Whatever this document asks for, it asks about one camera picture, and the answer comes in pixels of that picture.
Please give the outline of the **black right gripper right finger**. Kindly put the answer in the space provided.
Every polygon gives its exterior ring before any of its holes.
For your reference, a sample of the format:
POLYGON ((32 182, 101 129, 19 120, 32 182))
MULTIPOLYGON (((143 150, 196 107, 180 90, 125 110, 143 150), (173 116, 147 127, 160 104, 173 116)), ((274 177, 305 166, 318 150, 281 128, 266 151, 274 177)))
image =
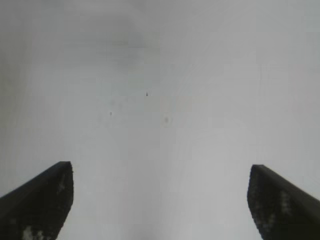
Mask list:
POLYGON ((320 238, 320 201, 265 165, 251 166, 247 204, 264 240, 320 238))

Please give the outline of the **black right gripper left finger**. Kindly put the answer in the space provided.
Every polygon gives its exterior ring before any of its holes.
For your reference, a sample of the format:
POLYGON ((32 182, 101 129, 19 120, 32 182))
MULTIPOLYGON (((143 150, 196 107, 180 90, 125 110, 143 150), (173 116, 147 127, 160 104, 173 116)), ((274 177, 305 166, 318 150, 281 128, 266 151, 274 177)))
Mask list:
POLYGON ((57 162, 0 198, 0 238, 57 239, 73 201, 72 164, 57 162))

